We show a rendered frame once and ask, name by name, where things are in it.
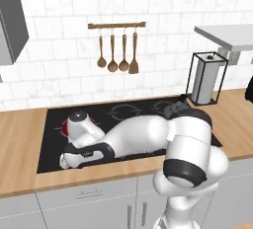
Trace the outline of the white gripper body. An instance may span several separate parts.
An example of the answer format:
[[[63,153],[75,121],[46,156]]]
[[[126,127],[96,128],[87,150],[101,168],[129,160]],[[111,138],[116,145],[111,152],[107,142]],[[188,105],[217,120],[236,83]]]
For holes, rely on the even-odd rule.
[[[59,157],[59,166],[62,169],[77,168],[84,162],[80,154],[62,153]]]

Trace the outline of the black glass hob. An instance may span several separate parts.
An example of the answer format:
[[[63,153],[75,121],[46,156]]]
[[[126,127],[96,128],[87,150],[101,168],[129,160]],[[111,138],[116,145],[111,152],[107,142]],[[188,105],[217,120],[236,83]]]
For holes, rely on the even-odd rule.
[[[84,158],[71,169],[164,155],[172,121],[193,112],[184,95],[50,109],[38,171],[62,170],[62,153]]]

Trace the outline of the grey drawer front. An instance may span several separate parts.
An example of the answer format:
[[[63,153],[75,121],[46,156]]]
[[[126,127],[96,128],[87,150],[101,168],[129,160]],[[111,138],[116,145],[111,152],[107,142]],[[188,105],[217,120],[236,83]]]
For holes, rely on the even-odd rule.
[[[76,194],[81,191],[103,191],[103,195],[89,198],[76,199]],[[122,197],[128,194],[135,194],[136,178],[126,178],[92,185],[66,188],[55,191],[38,192],[37,197],[43,210],[70,206],[79,203],[99,201],[113,197]]]

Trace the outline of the grey cupboard door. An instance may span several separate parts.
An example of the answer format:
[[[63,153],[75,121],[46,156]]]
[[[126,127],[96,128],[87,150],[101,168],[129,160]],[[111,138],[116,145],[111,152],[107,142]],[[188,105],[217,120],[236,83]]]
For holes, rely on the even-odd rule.
[[[147,202],[145,226],[141,226],[142,204]],[[153,176],[137,179],[135,229],[153,229],[154,223],[163,214],[167,197],[159,195],[153,187]]]
[[[127,206],[131,205],[134,228],[135,196],[44,210],[47,229],[127,229]]]

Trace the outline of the grey base cupboard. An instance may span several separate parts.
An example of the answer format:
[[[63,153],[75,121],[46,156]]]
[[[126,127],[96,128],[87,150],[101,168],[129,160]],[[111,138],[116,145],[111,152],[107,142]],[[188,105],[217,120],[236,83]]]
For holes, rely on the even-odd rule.
[[[36,195],[0,198],[0,229],[47,229]]]
[[[253,158],[229,163],[202,228],[228,229],[247,223],[253,223]]]

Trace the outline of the small wooden spoon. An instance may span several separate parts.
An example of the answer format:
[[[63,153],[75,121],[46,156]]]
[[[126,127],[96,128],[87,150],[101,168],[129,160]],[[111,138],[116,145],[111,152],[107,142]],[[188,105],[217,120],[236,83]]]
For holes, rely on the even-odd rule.
[[[97,65],[104,68],[107,65],[107,61],[103,56],[103,37],[99,36],[100,58],[97,61]]]

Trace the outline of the wooden spatula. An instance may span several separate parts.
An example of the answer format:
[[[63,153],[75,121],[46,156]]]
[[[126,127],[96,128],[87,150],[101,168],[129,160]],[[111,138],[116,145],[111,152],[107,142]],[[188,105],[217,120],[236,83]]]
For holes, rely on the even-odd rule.
[[[128,68],[128,73],[129,74],[137,74],[138,73],[138,63],[136,61],[136,45],[137,45],[137,32],[133,33],[133,57],[132,61],[129,65]]]

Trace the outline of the black appliance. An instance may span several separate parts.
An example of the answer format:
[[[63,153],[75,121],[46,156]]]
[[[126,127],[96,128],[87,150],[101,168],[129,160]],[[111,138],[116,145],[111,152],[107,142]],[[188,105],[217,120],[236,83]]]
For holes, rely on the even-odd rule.
[[[245,100],[253,104],[253,75],[245,91]]]

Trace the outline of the wooden utensil rail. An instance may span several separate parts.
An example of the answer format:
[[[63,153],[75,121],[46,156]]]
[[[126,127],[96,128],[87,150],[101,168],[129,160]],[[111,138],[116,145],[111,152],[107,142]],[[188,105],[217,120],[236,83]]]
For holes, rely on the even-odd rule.
[[[113,23],[113,24],[88,24],[89,30],[117,29],[117,28],[145,28],[146,22],[139,23]]]

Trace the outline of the grey wall cupboard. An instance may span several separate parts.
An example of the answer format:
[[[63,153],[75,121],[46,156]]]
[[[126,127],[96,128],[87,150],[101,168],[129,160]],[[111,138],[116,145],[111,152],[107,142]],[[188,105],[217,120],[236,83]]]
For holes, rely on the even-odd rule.
[[[28,39],[21,0],[0,0],[0,66],[14,64]]]

